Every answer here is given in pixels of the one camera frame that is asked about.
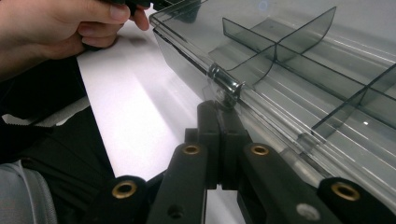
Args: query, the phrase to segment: gray fabric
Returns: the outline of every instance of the gray fabric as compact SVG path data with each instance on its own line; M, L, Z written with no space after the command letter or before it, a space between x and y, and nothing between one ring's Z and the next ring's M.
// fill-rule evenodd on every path
M0 223L58 223L50 190L41 174L16 161L0 164L0 178Z

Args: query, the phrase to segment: table surface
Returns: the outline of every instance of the table surface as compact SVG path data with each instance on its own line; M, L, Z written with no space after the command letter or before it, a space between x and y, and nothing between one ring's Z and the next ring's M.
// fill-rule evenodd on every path
M152 27L128 21L119 34L111 48L78 56L78 65L115 175L149 180L196 127L203 100L166 64ZM235 192L208 192L206 223L244 223Z

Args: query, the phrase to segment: circular hole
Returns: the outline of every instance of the circular hole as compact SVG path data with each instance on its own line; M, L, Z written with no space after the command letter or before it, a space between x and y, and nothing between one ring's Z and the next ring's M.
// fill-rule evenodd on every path
M251 148L251 151L254 154L260 155L260 156L265 156L270 152L270 150L268 148L262 147L262 146L254 146Z
M183 207L179 205L171 205L168 209L168 216L172 219L182 218L184 215Z
M183 148L183 152L189 155L194 155L199 152L199 148L196 146L187 146Z
M121 193L126 193L132 190L132 187L129 185L122 185L118 188L118 191Z
M309 205L307 203L299 203L299 204L297 204L296 210L297 210L297 213L300 216L304 217L308 221L318 221L318 220L320 220L319 211L315 207L313 207L313 206L311 206L311 205Z
M361 197L359 192L352 186L341 182L332 184L332 191L341 198L352 202L357 201Z
M112 190L112 194L117 199L124 199L131 197L137 190L137 185L132 180L124 180L121 181L114 189Z

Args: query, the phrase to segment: human hand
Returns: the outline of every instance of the human hand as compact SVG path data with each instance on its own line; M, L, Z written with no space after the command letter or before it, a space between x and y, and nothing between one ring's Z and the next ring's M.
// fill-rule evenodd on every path
M131 18L127 6L99 0L1 0L0 76L79 54L83 42L109 47L128 19L147 30L144 9Z

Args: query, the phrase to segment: transparent plastic organizer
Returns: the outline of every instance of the transparent plastic organizer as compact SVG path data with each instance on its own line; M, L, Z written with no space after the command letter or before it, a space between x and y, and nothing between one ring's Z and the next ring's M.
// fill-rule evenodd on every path
M203 98L241 86L238 104L300 159L396 212L395 12L392 0L186 0L150 23ZM231 86L210 81L214 68Z

